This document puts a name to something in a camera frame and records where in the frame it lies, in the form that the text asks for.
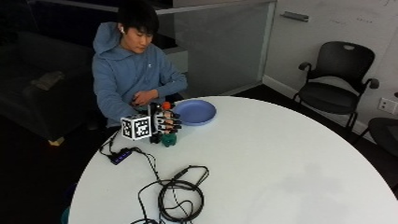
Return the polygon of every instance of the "plate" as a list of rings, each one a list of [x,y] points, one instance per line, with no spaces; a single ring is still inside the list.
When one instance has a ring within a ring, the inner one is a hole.
[[[179,114],[179,121],[187,126],[199,126],[211,121],[216,110],[215,107],[202,100],[186,100],[172,108],[175,114]]]

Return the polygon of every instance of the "sofa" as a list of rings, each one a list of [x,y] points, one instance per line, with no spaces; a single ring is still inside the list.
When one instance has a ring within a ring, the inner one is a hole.
[[[0,115],[59,145],[94,106],[93,50],[19,32],[0,46]]]

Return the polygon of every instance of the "young man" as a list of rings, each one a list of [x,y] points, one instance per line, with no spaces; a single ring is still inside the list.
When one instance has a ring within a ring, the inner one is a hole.
[[[155,11],[142,0],[123,0],[118,22],[98,27],[91,70],[107,128],[137,113],[134,106],[161,103],[166,95],[186,88],[184,76],[150,43],[158,28]]]

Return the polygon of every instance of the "table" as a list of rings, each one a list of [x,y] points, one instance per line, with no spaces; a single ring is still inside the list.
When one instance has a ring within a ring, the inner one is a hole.
[[[204,205],[192,223],[398,223],[398,202],[383,178],[324,126],[256,100],[200,99],[216,108],[214,120],[183,126],[172,147],[121,136],[113,146],[150,153],[162,179],[187,165],[208,168],[199,185]],[[133,153],[113,165],[97,153],[75,188],[69,224],[130,223],[142,218],[137,192],[154,180],[142,155]],[[158,192],[154,187],[142,195],[154,219]]]

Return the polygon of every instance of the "hand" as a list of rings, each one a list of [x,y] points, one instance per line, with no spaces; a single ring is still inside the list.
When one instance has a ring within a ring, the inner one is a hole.
[[[157,90],[151,90],[151,91],[138,91],[134,94],[134,99],[131,102],[133,106],[137,105],[149,105],[150,101],[154,100],[155,98],[158,98],[158,91]]]

